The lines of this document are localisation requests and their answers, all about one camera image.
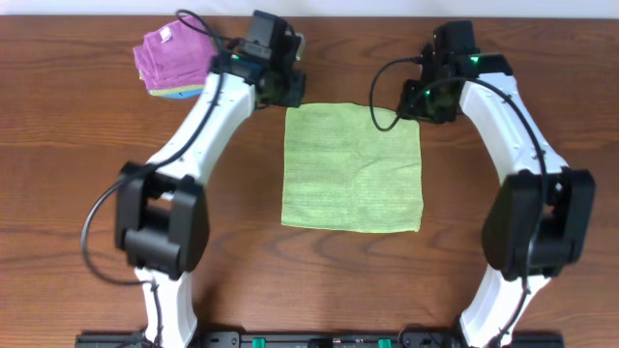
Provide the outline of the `green microfiber cloth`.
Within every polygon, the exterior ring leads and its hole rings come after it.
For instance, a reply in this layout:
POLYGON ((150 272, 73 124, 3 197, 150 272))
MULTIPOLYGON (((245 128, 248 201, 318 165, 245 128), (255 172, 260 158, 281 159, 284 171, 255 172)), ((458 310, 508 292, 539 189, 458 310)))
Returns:
POLYGON ((419 231, 420 125, 354 103, 307 103, 285 116, 281 222, 361 233, 419 231))

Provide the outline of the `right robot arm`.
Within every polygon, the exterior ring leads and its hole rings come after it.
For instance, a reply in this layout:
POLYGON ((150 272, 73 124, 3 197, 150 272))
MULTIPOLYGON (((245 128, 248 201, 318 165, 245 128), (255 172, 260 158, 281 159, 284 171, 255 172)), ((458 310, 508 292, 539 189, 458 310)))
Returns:
POLYGON ((500 185, 482 228, 483 280, 445 344, 516 346, 516 324, 527 306, 580 258, 596 183, 546 141, 503 56, 412 61, 421 77, 405 82, 398 118, 442 124, 462 113, 482 138, 500 185))

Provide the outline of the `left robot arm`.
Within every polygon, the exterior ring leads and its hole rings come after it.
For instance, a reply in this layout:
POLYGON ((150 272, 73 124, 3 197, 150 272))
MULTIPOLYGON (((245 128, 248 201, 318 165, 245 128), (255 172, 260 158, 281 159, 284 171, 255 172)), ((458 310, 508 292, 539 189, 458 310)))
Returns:
POLYGON ((128 162, 116 198, 115 245, 141 283, 146 340, 187 347, 197 329, 192 271, 209 239, 206 186, 234 132, 259 104, 300 105, 306 76, 295 56, 226 53, 212 67, 184 122, 144 164, 128 162))

